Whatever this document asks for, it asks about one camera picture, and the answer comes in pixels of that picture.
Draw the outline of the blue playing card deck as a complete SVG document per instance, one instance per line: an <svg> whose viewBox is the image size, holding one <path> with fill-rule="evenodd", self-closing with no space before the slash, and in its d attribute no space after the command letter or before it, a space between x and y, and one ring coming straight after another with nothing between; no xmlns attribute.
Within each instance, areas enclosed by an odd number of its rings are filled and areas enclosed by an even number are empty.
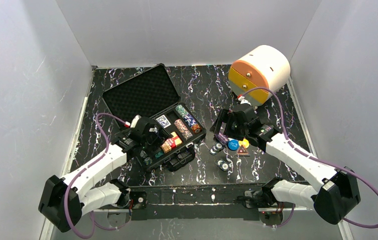
<svg viewBox="0 0 378 240"><path fill-rule="evenodd" d="M159 117L157 117L156 118L156 121L164 128L164 129L166 129L166 128L168 128L170 125L171 125L171 123L170 123L170 121L168 120L168 118L163 114L163 115L161 115L161 116L159 116Z"/></svg>

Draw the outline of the red playing card deck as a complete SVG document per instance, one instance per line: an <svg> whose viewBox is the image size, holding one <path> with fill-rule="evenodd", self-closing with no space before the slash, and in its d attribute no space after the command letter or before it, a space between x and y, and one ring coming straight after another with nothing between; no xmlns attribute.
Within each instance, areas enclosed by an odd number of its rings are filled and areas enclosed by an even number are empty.
<svg viewBox="0 0 378 240"><path fill-rule="evenodd" d="M169 139L165 140L165 142L161 145L161 150L163 151L163 153L166 154L166 153L170 152L172 149L175 149L176 147L181 145L182 143L183 143L183 141L177 135L177 133L174 131L174 132L171 133L171 137Z"/></svg>

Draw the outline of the yellow dealer button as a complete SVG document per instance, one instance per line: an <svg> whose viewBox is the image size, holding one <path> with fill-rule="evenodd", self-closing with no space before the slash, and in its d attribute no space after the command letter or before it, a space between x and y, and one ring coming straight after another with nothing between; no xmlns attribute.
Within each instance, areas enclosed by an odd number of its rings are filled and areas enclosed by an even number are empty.
<svg viewBox="0 0 378 240"><path fill-rule="evenodd" d="M239 141L239 145L244 146L247 149L250 146L250 143L247 139L244 138L243 140Z"/></svg>

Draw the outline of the purple poker chip stack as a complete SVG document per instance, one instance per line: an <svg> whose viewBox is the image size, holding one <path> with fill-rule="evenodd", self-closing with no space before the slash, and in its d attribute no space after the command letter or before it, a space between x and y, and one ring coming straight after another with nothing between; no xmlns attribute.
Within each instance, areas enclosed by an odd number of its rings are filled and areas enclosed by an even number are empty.
<svg viewBox="0 0 378 240"><path fill-rule="evenodd" d="M229 142L229 138L227 136L225 136L224 134L222 133L215 133L214 134L214 137L217 141L219 141L222 145L227 145L228 142Z"/></svg>

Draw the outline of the red triangle card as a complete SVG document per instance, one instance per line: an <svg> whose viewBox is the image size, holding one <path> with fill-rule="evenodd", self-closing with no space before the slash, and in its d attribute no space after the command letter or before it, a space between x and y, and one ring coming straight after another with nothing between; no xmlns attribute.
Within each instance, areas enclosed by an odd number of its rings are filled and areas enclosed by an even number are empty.
<svg viewBox="0 0 378 240"><path fill-rule="evenodd" d="M249 156L250 155L250 153L248 152L247 148L245 146L243 146L243 145L241 145L238 148L236 154L239 155L239 156Z"/></svg>

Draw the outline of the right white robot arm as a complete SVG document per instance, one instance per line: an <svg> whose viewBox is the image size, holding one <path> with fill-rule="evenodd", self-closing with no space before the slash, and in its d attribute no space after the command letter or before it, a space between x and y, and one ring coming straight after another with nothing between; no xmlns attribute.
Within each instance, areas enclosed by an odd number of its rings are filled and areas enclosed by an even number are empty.
<svg viewBox="0 0 378 240"><path fill-rule="evenodd" d="M287 202L313 209L323 220L335 225L360 203L358 183L348 173L349 168L331 167L312 160L312 155L286 139L281 129L263 123L251 105L243 103L235 110L222 109L210 131L217 135L221 129L226 137L246 139L250 145L279 159L308 183L275 177L260 190L248 191L246 196L240 197L247 202L247 208Z"/></svg>

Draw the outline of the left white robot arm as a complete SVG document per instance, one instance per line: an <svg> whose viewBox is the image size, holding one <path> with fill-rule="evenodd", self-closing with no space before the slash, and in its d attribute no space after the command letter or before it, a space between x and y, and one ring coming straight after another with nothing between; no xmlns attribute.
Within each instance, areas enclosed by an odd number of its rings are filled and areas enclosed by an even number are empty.
<svg viewBox="0 0 378 240"><path fill-rule="evenodd" d="M96 157L62 177L53 175L46 180L38 210L60 232L73 231L82 239L90 238L91 233L83 235L75 227L81 217L105 205L125 204L131 191L120 180L95 185L126 164L128 153L143 151L153 158L154 151L171 136L149 117L137 115L124 126L114 139L107 140L107 146Z"/></svg>

